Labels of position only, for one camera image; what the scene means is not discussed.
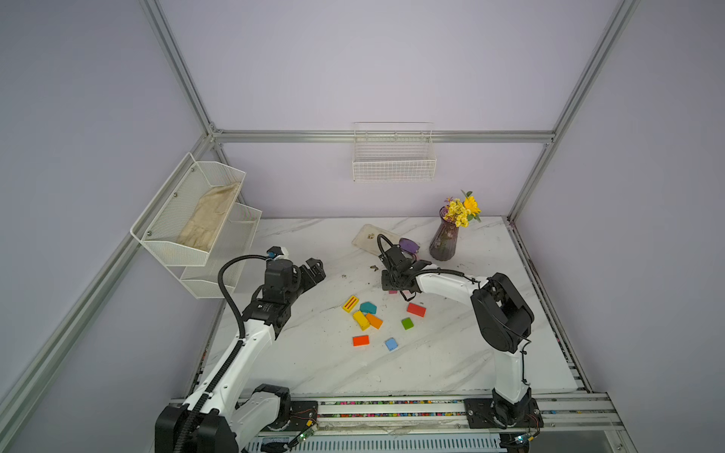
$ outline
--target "beige cloth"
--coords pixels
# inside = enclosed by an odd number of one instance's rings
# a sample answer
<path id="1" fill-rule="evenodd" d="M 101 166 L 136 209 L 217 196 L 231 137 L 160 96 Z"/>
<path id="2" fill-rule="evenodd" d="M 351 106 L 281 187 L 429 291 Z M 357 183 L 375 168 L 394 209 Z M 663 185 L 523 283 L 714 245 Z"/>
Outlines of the beige cloth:
<path id="1" fill-rule="evenodd" d="M 224 217 L 234 203 L 239 183 L 212 187 L 199 199 L 191 219 L 176 239 L 178 244 L 210 252 L 214 239 L 222 228 Z"/>

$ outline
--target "red block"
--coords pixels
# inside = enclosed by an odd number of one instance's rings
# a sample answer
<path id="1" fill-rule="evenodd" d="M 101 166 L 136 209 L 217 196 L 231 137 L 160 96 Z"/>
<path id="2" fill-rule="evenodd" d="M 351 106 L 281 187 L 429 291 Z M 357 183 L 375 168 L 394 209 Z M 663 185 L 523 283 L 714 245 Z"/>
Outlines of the red block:
<path id="1" fill-rule="evenodd" d="M 370 337 L 367 335 L 362 336 L 354 336 L 352 337 L 352 345 L 353 346 L 364 346 L 366 344 L 370 344 Z"/>
<path id="2" fill-rule="evenodd" d="M 424 317 L 426 315 L 426 308 L 421 307 L 420 305 L 416 304 L 408 304 L 408 313 L 413 313 L 414 315 Z"/>

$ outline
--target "vase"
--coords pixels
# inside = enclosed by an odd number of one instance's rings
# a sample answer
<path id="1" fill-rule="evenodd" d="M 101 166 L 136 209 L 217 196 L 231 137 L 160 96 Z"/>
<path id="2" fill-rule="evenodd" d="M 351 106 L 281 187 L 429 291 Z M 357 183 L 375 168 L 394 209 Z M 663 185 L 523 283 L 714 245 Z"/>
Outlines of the vase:
<path id="1" fill-rule="evenodd" d="M 436 235 L 433 236 L 431 246 L 428 249 L 431 256 L 438 261 L 448 261 L 455 254 L 455 244 L 458 242 L 458 227 L 453 222 L 449 222 L 443 218 L 448 212 L 448 208 L 443 206 L 439 212 L 441 216 L 441 225 L 438 227 Z"/>

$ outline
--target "robotic arm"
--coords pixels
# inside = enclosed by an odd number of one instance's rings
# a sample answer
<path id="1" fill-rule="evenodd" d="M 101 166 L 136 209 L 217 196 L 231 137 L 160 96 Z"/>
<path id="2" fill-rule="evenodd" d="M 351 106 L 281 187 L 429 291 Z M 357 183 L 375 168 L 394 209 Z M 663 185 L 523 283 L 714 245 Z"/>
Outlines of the robotic arm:
<path id="1" fill-rule="evenodd" d="M 381 240 L 388 243 L 387 250 Z M 495 349 L 496 383 L 486 418 L 501 428 L 519 423 L 533 401 L 523 375 L 523 356 L 531 343 L 528 337 L 534 313 L 511 280 L 501 273 L 481 278 L 440 269 L 429 261 L 406 256 L 383 235 L 378 235 L 378 247 L 386 268 L 381 276 L 383 290 L 433 293 L 473 305 L 481 335 Z"/>
<path id="2" fill-rule="evenodd" d="M 219 287 L 234 313 L 239 333 L 209 374 L 213 377 L 204 381 L 182 407 L 166 407 L 157 418 L 156 453 L 238 453 L 240 446 L 246 446 L 265 426 L 282 429 L 289 422 L 291 399 L 285 387 L 263 384 L 237 407 L 252 363 L 277 339 L 290 318 L 292 304 L 325 279 L 319 259 L 310 258 L 307 266 L 297 267 L 287 255 L 285 248 L 272 247 L 267 256 L 245 255 L 222 266 Z M 224 286 L 223 275 L 243 259 L 263 259 L 267 268 L 264 284 L 240 313 Z"/>

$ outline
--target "marble surface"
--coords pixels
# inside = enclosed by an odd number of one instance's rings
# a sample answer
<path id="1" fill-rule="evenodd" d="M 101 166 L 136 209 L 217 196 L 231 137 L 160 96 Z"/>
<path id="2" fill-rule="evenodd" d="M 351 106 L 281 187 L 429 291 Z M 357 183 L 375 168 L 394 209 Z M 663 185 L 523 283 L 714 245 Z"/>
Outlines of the marble surface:
<path id="1" fill-rule="evenodd" d="M 254 363 L 242 396 L 261 383 L 287 386 L 295 396 L 480 394 L 492 389 L 493 348 L 481 337 L 473 308 L 434 294 L 419 294 L 415 303 L 427 309 L 426 316 L 407 313 L 407 302 L 399 294 L 383 291 L 380 270 L 370 268 L 382 268 L 378 257 L 351 244 L 366 223 L 418 242 L 418 257 L 442 267 L 484 277 L 496 272 L 508 275 L 534 312 L 525 362 L 532 391 L 576 390 L 502 218 L 481 220 L 460 229 L 456 255 L 447 262 L 435 262 L 428 253 L 438 217 L 262 220 L 250 253 L 286 246 L 298 265 L 310 257 L 321 259 L 327 278 L 292 306 L 292 316 L 279 338 Z M 233 294 L 239 309 L 248 305 L 263 278 L 262 262 L 247 262 Z M 377 316 L 384 322 L 379 331 L 371 327 L 362 332 L 340 307 L 352 294 L 361 303 L 378 306 Z M 415 323 L 408 331 L 400 322 L 406 317 Z M 365 334 L 370 336 L 370 345 L 353 347 L 352 337 Z M 211 371 L 234 335 L 236 322 L 226 308 L 204 373 Z M 392 352 L 384 344 L 388 338 L 395 338 L 399 345 Z"/>

